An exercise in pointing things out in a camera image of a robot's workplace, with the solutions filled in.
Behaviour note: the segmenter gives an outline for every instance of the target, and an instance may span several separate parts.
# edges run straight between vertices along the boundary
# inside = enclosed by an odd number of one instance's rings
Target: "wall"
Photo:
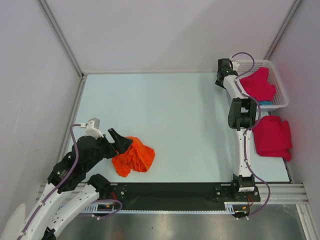
[[[320,1],[304,1],[271,60],[284,81],[290,103],[278,112],[292,133],[289,164],[296,182],[303,182],[320,226]]]
[[[85,73],[212,72],[263,58],[293,0],[47,0]]]
[[[0,235],[57,160],[79,78],[36,0],[0,1]]]

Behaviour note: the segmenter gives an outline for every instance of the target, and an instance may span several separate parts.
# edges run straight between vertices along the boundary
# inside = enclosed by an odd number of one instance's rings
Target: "crumpled orange cloth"
[[[112,158],[115,171],[121,177],[127,177],[131,169],[137,172],[146,172],[155,159],[155,150],[145,146],[137,137],[127,136],[133,143],[129,149]]]

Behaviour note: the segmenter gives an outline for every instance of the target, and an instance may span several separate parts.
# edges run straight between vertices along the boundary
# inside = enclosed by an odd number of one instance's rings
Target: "table surface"
[[[110,159],[87,174],[110,182],[230,182],[236,139],[228,127],[230,99],[215,85],[214,73],[88,75],[76,123],[100,119],[100,130],[138,137],[155,150],[148,172],[119,176]],[[76,139],[84,130],[75,128]],[[288,182],[282,158],[257,155],[251,138],[251,165],[268,182]]]

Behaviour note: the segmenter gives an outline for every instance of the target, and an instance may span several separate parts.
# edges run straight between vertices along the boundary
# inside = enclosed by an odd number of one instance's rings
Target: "white basket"
[[[252,66],[252,60],[235,60],[238,63],[240,63],[239,68],[237,69],[237,73],[240,75],[244,73],[245,71],[248,71]],[[273,63],[269,60],[254,60],[255,64],[253,69],[247,73],[246,75],[243,75],[242,78],[247,77],[254,72],[256,72],[259,68],[264,67],[269,69],[269,77],[268,82],[272,85],[275,85],[276,93],[273,97],[272,103],[273,105],[262,105],[261,110],[264,112],[273,111],[279,108],[284,108],[288,106],[289,99],[287,97],[286,91],[284,89],[284,86],[282,84],[281,78],[273,65]]]

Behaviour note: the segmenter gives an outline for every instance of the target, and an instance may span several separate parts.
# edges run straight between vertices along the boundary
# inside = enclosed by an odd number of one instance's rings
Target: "towel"
[[[243,89],[257,101],[270,101],[276,94],[276,86],[268,82],[269,68],[260,67],[250,76],[240,79]]]
[[[151,167],[155,159],[155,151],[145,146],[137,137],[127,136],[133,143],[129,149],[116,157],[112,158],[115,171],[121,177],[127,177],[131,169],[137,172],[146,172]]]
[[[292,143],[288,121],[281,121],[279,116],[265,116],[252,131],[255,150],[260,156],[282,157],[288,162],[291,160],[289,149]]]

